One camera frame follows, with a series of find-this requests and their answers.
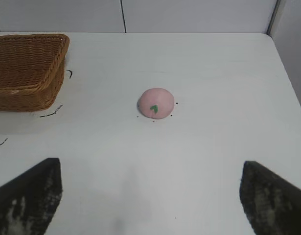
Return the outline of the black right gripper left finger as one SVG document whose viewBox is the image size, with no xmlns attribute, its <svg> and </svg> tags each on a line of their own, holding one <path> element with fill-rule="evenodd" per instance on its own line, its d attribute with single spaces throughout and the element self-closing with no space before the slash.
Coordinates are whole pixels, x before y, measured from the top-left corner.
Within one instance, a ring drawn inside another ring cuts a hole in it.
<svg viewBox="0 0 301 235">
<path fill-rule="evenodd" d="M 59 158 L 47 158 L 0 186 L 0 235 L 44 235 L 62 193 Z"/>
</svg>

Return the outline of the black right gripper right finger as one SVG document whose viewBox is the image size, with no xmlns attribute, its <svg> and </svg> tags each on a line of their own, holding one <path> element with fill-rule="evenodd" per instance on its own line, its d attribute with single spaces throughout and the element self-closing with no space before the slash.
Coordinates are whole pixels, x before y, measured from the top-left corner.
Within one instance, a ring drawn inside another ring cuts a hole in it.
<svg viewBox="0 0 301 235">
<path fill-rule="evenodd" d="M 265 166 L 244 163 L 239 197 L 256 235 L 301 235 L 301 189 Z"/>
</svg>

